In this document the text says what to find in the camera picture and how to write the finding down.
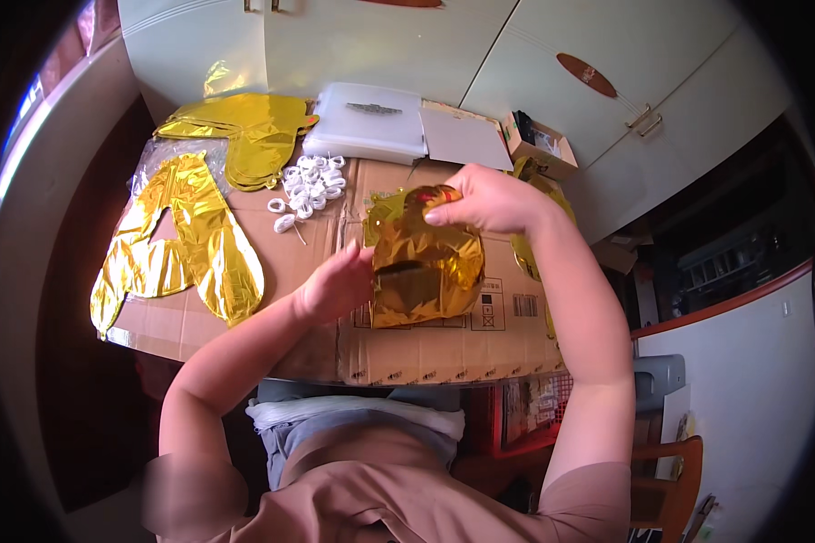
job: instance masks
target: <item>bundle of white string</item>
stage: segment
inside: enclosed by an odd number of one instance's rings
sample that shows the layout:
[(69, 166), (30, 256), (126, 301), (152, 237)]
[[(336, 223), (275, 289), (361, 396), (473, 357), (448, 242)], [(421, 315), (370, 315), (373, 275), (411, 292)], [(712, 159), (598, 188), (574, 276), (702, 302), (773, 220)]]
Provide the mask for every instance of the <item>bundle of white string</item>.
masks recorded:
[[(344, 157), (299, 157), (295, 166), (284, 168), (283, 185), (288, 198), (287, 206), (300, 219), (307, 219), (315, 211), (326, 208), (327, 201), (344, 194), (347, 181), (341, 175), (340, 168), (346, 163)], [(275, 198), (268, 203), (268, 209), (282, 213), (283, 204), (283, 200)]]

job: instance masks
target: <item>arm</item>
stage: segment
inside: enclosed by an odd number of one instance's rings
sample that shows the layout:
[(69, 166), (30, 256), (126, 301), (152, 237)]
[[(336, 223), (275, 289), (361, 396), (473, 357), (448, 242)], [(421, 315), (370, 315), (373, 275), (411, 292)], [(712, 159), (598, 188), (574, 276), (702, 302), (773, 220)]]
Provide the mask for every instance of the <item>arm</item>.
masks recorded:
[(543, 487), (577, 467), (630, 462), (635, 398), (628, 323), (579, 231), (542, 192), (498, 171), (472, 164), (448, 183), (464, 198), (430, 210), (426, 221), (527, 237), (574, 377)]
[(351, 245), (292, 294), (197, 351), (163, 400), (160, 454), (194, 452), (229, 462), (221, 417), (309, 327), (335, 320), (371, 298), (371, 255), (372, 249)]

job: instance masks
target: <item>hand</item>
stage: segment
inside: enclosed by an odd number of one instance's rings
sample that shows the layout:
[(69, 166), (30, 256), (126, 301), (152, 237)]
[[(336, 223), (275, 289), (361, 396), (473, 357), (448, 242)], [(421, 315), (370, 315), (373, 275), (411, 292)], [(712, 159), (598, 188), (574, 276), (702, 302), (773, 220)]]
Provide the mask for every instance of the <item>hand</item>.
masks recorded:
[(478, 164), (468, 164), (446, 184), (461, 192), (462, 199), (431, 209), (426, 223), (467, 223), (487, 232), (530, 233), (550, 215), (564, 215), (540, 190)]
[(293, 306), (300, 319), (325, 324), (355, 310), (371, 299), (374, 248), (360, 250), (352, 242), (329, 257), (293, 293)]

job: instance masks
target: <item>cabinet handle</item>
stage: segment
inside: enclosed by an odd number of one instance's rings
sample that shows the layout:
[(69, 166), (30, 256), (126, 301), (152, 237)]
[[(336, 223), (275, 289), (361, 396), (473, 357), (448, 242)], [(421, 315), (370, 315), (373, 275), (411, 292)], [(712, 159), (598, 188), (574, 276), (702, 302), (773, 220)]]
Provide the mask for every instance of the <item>cabinet handle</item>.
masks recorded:
[(640, 136), (641, 137), (646, 137), (646, 134), (648, 134), (649, 132), (651, 132), (651, 131), (655, 130), (656, 128), (658, 128), (658, 125), (661, 124), (661, 123), (662, 123), (662, 116), (661, 116), (661, 114), (658, 114), (658, 118), (655, 119), (655, 122), (652, 123), (651, 125), (649, 125), (649, 128), (643, 130), (640, 133)]
[(631, 121), (630, 123), (625, 123), (625, 126), (632, 129), (633, 127), (637, 126), (638, 124), (643, 122), (643, 119), (649, 116), (649, 112), (652, 111), (652, 106), (646, 104), (646, 111), (643, 111), (639, 117)]

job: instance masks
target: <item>barcode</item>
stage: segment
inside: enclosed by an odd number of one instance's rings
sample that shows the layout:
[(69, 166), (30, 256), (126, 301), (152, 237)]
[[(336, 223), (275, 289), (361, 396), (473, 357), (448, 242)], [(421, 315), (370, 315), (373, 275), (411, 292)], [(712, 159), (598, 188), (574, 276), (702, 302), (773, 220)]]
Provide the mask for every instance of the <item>barcode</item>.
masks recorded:
[(536, 317), (537, 316), (537, 296), (535, 296), (535, 295), (513, 295), (513, 316), (516, 316), (516, 317)]

